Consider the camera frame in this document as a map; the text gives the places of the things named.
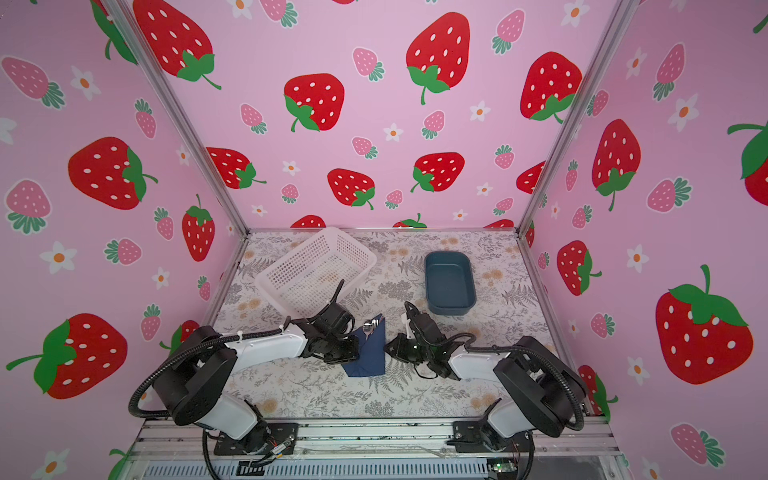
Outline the silver spoon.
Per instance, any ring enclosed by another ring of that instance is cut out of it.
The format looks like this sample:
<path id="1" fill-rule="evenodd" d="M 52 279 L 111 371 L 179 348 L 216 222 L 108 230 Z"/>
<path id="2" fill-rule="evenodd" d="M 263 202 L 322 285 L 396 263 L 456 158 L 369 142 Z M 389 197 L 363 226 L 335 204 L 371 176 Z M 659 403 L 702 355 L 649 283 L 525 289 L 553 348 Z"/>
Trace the silver spoon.
<path id="1" fill-rule="evenodd" d="M 376 319 L 366 321 L 362 327 L 364 338 L 368 339 L 374 333 L 377 326 L 378 326 L 378 321 Z"/>

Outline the dark blue paper napkin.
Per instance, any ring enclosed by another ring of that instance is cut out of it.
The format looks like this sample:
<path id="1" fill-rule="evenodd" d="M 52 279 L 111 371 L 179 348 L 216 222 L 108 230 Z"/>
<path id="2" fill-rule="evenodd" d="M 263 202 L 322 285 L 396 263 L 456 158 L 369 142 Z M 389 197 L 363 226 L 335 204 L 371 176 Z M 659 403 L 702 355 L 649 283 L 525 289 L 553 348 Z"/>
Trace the dark blue paper napkin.
<path id="1" fill-rule="evenodd" d="M 352 335 L 359 339 L 360 358 L 342 365 L 345 374 L 350 378 L 377 377 L 386 373 L 386 319 L 383 314 L 378 314 L 370 320 L 373 319 L 378 321 L 378 326 L 368 339 L 364 338 L 363 325 L 352 332 Z"/>

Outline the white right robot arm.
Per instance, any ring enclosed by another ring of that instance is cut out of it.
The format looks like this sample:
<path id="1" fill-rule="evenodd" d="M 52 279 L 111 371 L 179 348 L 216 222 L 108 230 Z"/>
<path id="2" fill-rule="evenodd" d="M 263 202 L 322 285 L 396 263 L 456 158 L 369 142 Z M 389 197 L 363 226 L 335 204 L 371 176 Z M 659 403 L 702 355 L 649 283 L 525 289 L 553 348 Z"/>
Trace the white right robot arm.
<path id="1" fill-rule="evenodd" d="M 475 340 L 470 333 L 440 342 L 400 333 L 384 351 L 402 363 L 425 364 L 436 378 L 501 385 L 508 398 L 495 400 L 476 421 L 480 442 L 490 450 L 527 431 L 557 438 L 584 428 L 587 387 L 543 344 L 531 336 L 511 346 L 476 346 Z"/>

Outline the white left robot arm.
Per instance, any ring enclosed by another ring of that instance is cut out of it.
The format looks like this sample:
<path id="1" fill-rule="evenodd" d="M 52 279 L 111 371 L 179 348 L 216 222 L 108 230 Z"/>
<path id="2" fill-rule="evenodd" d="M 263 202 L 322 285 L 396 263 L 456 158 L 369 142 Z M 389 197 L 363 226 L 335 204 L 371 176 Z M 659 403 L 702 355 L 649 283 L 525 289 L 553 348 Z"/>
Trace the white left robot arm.
<path id="1" fill-rule="evenodd" d="M 257 367 L 289 359 L 342 365 L 360 358 L 361 338 L 307 320 L 278 329 L 221 335 L 211 327 L 193 333 L 151 381 L 175 424 L 217 430 L 235 441 L 259 439 L 263 416 L 230 391 L 232 379 Z"/>

